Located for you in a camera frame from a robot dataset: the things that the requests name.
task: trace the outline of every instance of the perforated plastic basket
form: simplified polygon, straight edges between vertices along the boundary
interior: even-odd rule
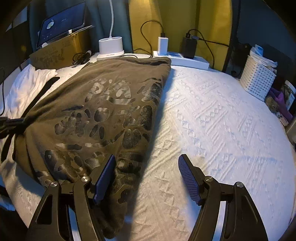
[[[272,71],[259,64],[253,57],[248,56],[240,83],[246,92],[264,101],[275,77],[276,75]]]

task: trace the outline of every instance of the purple cloth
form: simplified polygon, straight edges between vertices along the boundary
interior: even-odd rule
[[[279,112],[290,122],[293,118],[291,113],[287,110],[284,100],[284,94],[281,91],[277,91],[274,88],[270,88],[268,95],[270,95],[276,103],[279,105]]]

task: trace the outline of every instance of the black charger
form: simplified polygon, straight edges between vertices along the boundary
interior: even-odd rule
[[[181,55],[184,58],[194,58],[196,51],[197,39],[190,38],[190,33],[186,33],[186,37],[182,40]]]

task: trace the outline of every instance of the white cable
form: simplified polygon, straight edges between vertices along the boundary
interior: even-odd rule
[[[113,25],[114,25],[114,13],[113,13],[113,5],[112,5],[112,0],[109,0],[109,2],[110,2],[110,8],[111,8],[111,18],[112,18],[112,22],[111,22],[111,29],[110,29],[109,38],[112,38],[112,31],[113,31]]]

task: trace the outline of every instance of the blue curtain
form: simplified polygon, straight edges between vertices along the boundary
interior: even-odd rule
[[[33,51],[35,52],[38,31],[44,19],[70,7],[82,0],[33,0],[29,6],[30,37]],[[92,49],[99,52],[99,40],[109,37],[111,27],[111,9],[109,0],[86,0],[87,25],[90,29]],[[114,27],[112,36],[123,38],[124,51],[132,51],[131,32],[127,0],[113,0]]]

